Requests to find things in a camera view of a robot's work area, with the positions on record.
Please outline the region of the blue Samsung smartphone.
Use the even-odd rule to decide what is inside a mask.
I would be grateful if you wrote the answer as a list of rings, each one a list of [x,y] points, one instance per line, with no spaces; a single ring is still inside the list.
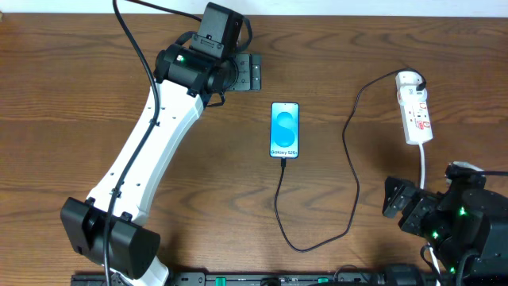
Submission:
[[[299,105],[274,102],[271,105],[271,157],[296,159],[299,155]]]

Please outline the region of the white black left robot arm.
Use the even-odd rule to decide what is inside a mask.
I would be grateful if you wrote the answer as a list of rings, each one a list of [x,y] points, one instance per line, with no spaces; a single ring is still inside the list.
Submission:
[[[104,269],[102,276],[76,276],[73,284],[167,282],[169,268],[157,257],[160,236],[145,228],[156,189],[213,95],[261,88],[261,58],[240,39],[251,30],[246,16],[209,3],[197,30],[145,66],[148,99],[117,159],[86,199],[69,198],[60,211],[73,250]]]

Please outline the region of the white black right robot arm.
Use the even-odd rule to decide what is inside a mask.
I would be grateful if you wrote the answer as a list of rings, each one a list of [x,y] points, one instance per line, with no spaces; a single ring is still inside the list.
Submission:
[[[484,188],[487,178],[456,176],[445,193],[387,177],[383,215],[398,212],[401,231],[423,237],[457,285],[507,284],[507,197]]]

